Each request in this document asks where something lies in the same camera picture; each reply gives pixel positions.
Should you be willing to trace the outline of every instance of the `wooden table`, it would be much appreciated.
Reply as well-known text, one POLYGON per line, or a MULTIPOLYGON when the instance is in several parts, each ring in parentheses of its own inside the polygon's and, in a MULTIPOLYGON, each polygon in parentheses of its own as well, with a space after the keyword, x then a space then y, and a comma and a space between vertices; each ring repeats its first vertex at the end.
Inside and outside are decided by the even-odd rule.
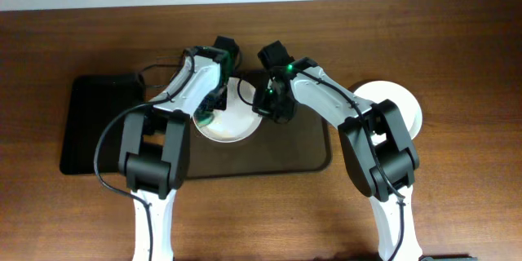
MULTIPOLYGON (((0 13, 0 259, 130 260, 134 210, 59 160, 73 79, 127 73, 234 37, 245 67, 277 39, 343 86, 417 96, 414 219, 425 254, 522 259, 522 0, 339 0, 0 13)), ((176 259, 333 259, 377 251, 369 201, 321 173, 187 182, 176 259)), ((107 176, 124 186, 120 175, 107 176)))

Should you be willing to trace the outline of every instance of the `white plate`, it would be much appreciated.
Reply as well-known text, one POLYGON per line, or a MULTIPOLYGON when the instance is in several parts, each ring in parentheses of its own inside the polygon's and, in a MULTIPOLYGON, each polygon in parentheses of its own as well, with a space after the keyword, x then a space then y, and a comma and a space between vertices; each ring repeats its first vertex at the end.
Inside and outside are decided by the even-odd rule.
MULTIPOLYGON (((220 143, 233 143, 252 135, 263 120, 252 112, 252 106, 245 104, 237 95, 239 78, 230 77, 227 87, 227 109, 214 110, 214 120, 206 126, 196 128, 207 138, 220 143)), ((241 82, 241 96, 252 103, 255 88, 247 81, 241 82)))
MULTIPOLYGON (((421 130, 421 106, 415 96, 403 86, 386 81, 368 82, 357 88, 354 94, 375 103, 381 103, 386 99, 395 103, 405 121, 411 139, 415 138, 421 130)), ((386 135, 372 135, 374 144, 380 144, 384 140, 386 140, 386 135)))

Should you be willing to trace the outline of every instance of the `white robotic arm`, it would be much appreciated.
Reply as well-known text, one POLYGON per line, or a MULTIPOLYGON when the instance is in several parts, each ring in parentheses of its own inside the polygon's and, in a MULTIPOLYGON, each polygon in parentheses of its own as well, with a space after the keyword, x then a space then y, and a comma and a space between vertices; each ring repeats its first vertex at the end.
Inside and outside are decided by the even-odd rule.
MULTIPOLYGON (((345 95, 357 103, 363 114, 372 110, 371 105, 373 102, 354 96, 350 91, 329 78, 321 67, 309 67, 303 71, 343 91, 345 95)), ((315 110, 332 126, 342 125, 347 117, 357 117, 354 108, 338 92, 301 73, 297 73, 296 77, 290 80, 290 86, 297 102, 315 110)), ((413 186, 411 185, 399 189, 399 192, 405 196, 404 236, 394 260, 417 261, 422 255, 422 249, 418 245, 417 237, 415 236, 414 218, 411 210, 412 191, 413 186)), ((383 260, 389 260, 399 243, 401 234, 398 199, 396 195, 391 194, 387 201, 380 201, 376 197, 371 197, 369 200, 374 210, 375 223, 378 229, 379 255, 383 260)))
POLYGON ((353 95, 328 77, 315 61, 294 61, 280 42, 264 47, 258 57, 271 78, 266 85, 268 91, 256 91, 253 110, 274 120, 285 116, 289 120, 295 101, 338 128, 348 174, 359 191, 369 197, 374 211, 379 255, 383 260, 417 261, 422 250, 415 236, 411 193, 418 156, 398 108, 389 100, 375 104, 353 95), (384 177, 399 188, 402 201, 389 190, 378 171, 379 163, 365 134, 368 129, 387 133, 387 141, 372 147, 384 177))
POLYGON ((144 203, 134 200, 133 261, 149 260, 151 247, 153 261, 174 258, 170 244, 172 209, 176 191, 188 169, 189 118, 203 101, 211 103, 219 96, 232 70, 233 60, 227 51, 194 47, 191 58, 185 59, 167 88, 149 101, 152 107, 127 114, 118 171, 126 176, 132 195, 148 204, 151 224, 149 227, 144 203), (165 134, 163 147, 142 139, 143 135, 156 132, 165 134))

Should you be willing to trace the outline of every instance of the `black cable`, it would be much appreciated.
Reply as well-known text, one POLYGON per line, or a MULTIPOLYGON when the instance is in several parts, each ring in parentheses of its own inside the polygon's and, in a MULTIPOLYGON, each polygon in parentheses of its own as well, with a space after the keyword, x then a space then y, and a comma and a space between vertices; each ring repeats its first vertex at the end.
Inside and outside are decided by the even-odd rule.
POLYGON ((390 259, 388 261, 392 261, 395 258, 395 256, 397 255, 397 252, 399 252, 399 249, 402 246, 402 240, 405 238, 405 206, 406 206, 406 204, 402 201, 402 199, 399 199, 399 201, 397 201, 397 205, 399 205, 399 212, 400 212, 399 241, 397 242, 397 246, 393 250, 393 254, 391 254, 390 259))
POLYGON ((243 82, 243 77, 239 77, 239 81, 237 82, 237 95, 239 96, 239 99, 241 99, 241 101, 243 101, 243 103, 245 103, 249 106, 253 106, 253 104, 251 102, 245 100, 243 98, 243 96, 241 95, 241 91, 240 91, 241 82, 243 82))
POLYGON ((146 103, 142 103, 142 104, 138 104, 136 106, 133 106, 127 110, 124 110, 123 112, 121 112, 120 114, 118 114, 115 118, 112 119, 111 122, 108 123, 108 125, 105 127, 104 131, 102 131, 101 135, 100 135, 100 138, 98 139, 98 144, 96 145, 96 149, 95 149, 95 157, 94 157, 94 168, 95 168, 95 174, 96 174, 96 177, 98 178, 98 180, 100 181, 100 183, 106 187, 108 190, 112 191, 112 192, 115 192, 117 194, 120 194, 122 196, 125 196, 125 197, 129 197, 133 200, 136 200, 138 201, 139 203, 141 203, 141 205, 144 206, 144 209, 145 209, 145 213, 147 215, 147 225, 148 225, 148 237, 149 237, 149 244, 150 244, 150 249, 149 249, 149 252, 148 252, 148 260, 149 261, 152 261, 153 259, 153 225, 152 225, 152 220, 151 220, 151 216, 150 216, 150 206, 149 204, 142 198, 140 197, 137 197, 129 192, 125 192, 119 188, 115 188, 113 186, 111 186, 110 184, 107 184, 107 182, 104 181, 104 179, 102 178, 101 174, 100 174, 100 171, 99 171, 99 156, 100 156, 100 149, 101 149, 101 146, 102 144, 104 143, 104 140, 105 140, 105 136, 107 135, 107 133, 110 131, 110 129, 120 120, 122 119, 123 117, 125 117, 125 115, 135 111, 135 110, 138 110, 140 108, 145 108, 145 107, 150 107, 150 106, 153 106, 153 105, 156 105, 156 104, 161 104, 161 103, 165 103, 165 102, 168 102, 170 101, 173 97, 176 97, 177 94, 179 94, 183 88, 185 87, 185 85, 187 85, 188 81, 192 78, 193 74, 194 74, 194 69, 195 69, 195 61, 194 61, 194 54, 190 51, 190 50, 185 50, 184 51, 184 55, 187 54, 188 57, 190 58, 191 60, 191 68, 190 68, 190 71, 189 71, 189 74, 187 76, 187 78, 184 80, 184 82, 181 84, 181 86, 172 94, 168 94, 167 93, 167 96, 165 99, 162 99, 162 100, 158 100, 158 101, 153 101, 153 102, 146 102, 146 103))
POLYGON ((301 73, 302 75, 311 78, 313 81, 318 82, 318 83, 320 83, 322 85, 325 85, 325 86, 329 87, 330 89, 336 91, 337 93, 339 93, 350 104, 350 106, 352 106, 353 109, 355 109, 355 111, 357 113, 357 116, 359 118, 359 121, 360 121, 360 123, 362 125, 362 128, 363 128, 363 130, 365 132, 366 140, 368 141, 369 149, 370 149, 370 151, 372 153, 372 157, 375 160, 375 165, 377 166, 378 172, 383 177, 384 182, 386 183, 388 188, 390 188, 391 191, 397 196, 397 205, 399 205, 399 210, 400 210, 400 232, 399 232, 399 241, 397 242, 397 246, 396 246, 393 254, 391 255, 391 258, 388 260, 388 261, 392 261, 395 258, 397 252, 399 251, 400 246, 402 245, 402 240, 404 238, 404 233, 405 233, 404 232, 404 230, 405 230, 405 215, 404 215, 405 203, 404 203, 404 199, 405 199, 405 197, 403 195, 401 195, 399 193, 399 191, 397 191, 397 189, 390 182, 390 179, 384 173, 384 169, 383 169, 383 167, 381 166, 381 163, 378 160, 377 152, 375 151, 374 143, 372 142, 368 126, 366 125, 365 119, 363 118, 362 112, 359 109, 359 107, 357 106, 357 103, 355 101, 353 101, 352 99, 350 99, 350 97, 348 97, 346 94, 344 94, 336 86, 334 86, 334 85, 332 85, 332 84, 330 84, 328 82, 323 81, 321 78, 314 77, 310 73, 306 73, 306 72, 304 72, 301 69, 296 69, 296 68, 289 69, 286 66, 278 66, 278 67, 274 67, 272 69, 290 70, 290 71, 295 71, 297 73, 301 73))
POLYGON ((153 69, 153 68, 178 68, 178 69, 181 69, 181 67, 182 66, 180 64, 151 64, 149 66, 146 66, 146 67, 142 68, 140 71, 136 72, 136 74, 135 74, 136 75, 136 81, 143 88, 162 88, 162 87, 165 87, 165 86, 168 86, 168 85, 146 85, 146 84, 144 84, 141 81, 141 79, 139 78, 139 75, 141 73, 146 72, 147 70, 153 69))

